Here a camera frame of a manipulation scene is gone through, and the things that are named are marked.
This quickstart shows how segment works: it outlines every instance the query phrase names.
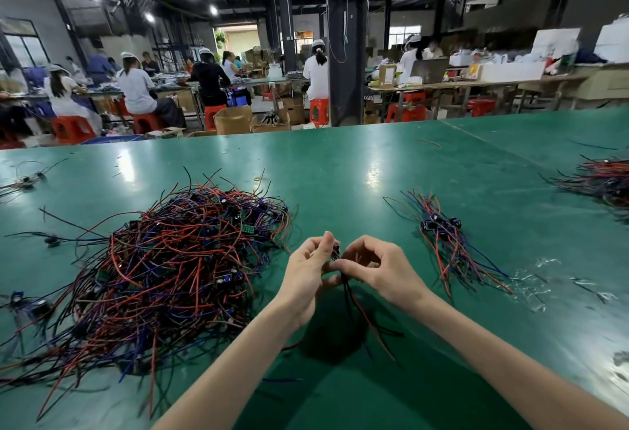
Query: hand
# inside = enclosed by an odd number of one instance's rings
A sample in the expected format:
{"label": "hand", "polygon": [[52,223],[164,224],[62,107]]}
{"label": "hand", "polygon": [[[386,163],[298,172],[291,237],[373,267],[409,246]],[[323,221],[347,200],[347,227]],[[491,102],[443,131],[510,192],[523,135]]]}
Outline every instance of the hand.
{"label": "hand", "polygon": [[332,256],[334,236],[326,231],[323,236],[308,238],[288,259],[282,286],[273,301],[295,311],[299,327],[315,313],[315,297],[321,289],[338,286],[341,276],[322,279],[329,273],[328,260]]}
{"label": "hand", "polygon": [[417,275],[402,248],[371,236],[351,243],[342,259],[330,263],[330,269],[367,283],[408,314],[421,302],[439,299]]}

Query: laptop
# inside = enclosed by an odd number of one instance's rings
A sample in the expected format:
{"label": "laptop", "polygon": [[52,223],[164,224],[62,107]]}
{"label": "laptop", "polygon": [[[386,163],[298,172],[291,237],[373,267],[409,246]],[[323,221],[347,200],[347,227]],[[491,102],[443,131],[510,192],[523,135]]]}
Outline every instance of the laptop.
{"label": "laptop", "polygon": [[415,61],[411,77],[421,77],[422,84],[436,84],[444,81],[445,70],[450,66],[450,58]]}

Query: left hand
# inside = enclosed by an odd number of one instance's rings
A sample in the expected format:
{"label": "left hand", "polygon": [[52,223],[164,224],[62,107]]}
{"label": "left hand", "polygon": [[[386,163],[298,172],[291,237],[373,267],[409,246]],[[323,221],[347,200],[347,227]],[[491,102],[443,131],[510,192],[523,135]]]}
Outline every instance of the left hand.
{"label": "left hand", "polygon": [[327,262],[332,256],[334,243],[334,236],[326,231],[323,236],[305,240],[288,259],[282,286],[274,300],[289,306],[295,312],[299,327],[307,323],[315,313],[317,293],[342,283],[341,275],[321,277],[330,272]]}

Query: forearm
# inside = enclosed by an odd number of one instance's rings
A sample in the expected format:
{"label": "forearm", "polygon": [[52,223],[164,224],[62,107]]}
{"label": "forearm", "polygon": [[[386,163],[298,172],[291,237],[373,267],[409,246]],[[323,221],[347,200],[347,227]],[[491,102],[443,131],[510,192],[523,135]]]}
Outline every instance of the forearm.
{"label": "forearm", "polygon": [[446,340],[536,430],[626,429],[629,419],[441,300],[413,317]]}
{"label": "forearm", "polygon": [[294,330],[294,314],[279,302],[271,302],[164,414],[153,430],[232,428]]}

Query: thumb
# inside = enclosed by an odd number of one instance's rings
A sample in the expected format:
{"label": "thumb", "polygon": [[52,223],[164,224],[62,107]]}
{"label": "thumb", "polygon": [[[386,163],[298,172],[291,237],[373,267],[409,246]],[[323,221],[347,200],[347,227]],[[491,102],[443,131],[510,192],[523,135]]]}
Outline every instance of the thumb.
{"label": "thumb", "polygon": [[330,271],[341,271],[343,274],[369,284],[373,268],[359,265],[350,259],[337,259],[330,263]]}
{"label": "thumb", "polygon": [[325,264],[325,262],[332,257],[332,250],[334,248],[334,236],[329,231],[323,233],[323,237],[321,238],[321,242],[319,243],[318,248],[313,251],[310,259],[316,259],[321,263],[321,266]]}

